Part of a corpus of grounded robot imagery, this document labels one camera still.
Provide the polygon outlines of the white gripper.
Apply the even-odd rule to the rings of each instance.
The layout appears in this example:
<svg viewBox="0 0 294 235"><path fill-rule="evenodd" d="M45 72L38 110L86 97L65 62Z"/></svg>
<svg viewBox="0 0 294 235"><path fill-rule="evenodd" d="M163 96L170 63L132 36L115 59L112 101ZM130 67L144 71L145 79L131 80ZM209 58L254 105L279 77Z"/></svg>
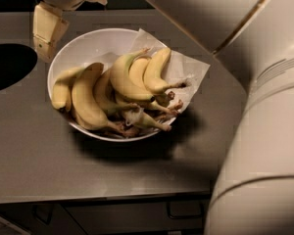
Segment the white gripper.
<svg viewBox="0 0 294 235"><path fill-rule="evenodd" d="M45 3L40 2L34 8L32 29L33 44L38 57L44 62L50 63L56 55L58 42L64 36L70 24L63 18L62 10L74 11L85 0L43 1ZM90 3L99 3L101 5L106 5L108 3L108 0L86 1Z"/></svg>

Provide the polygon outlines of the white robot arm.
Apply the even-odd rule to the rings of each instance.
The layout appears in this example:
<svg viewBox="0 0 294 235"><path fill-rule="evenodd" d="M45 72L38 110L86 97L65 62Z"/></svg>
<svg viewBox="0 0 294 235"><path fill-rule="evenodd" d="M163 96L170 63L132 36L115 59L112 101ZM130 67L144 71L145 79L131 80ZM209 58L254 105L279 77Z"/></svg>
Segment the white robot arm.
<svg viewBox="0 0 294 235"><path fill-rule="evenodd" d="M205 235L294 235L294 0L146 0L248 94Z"/></svg>

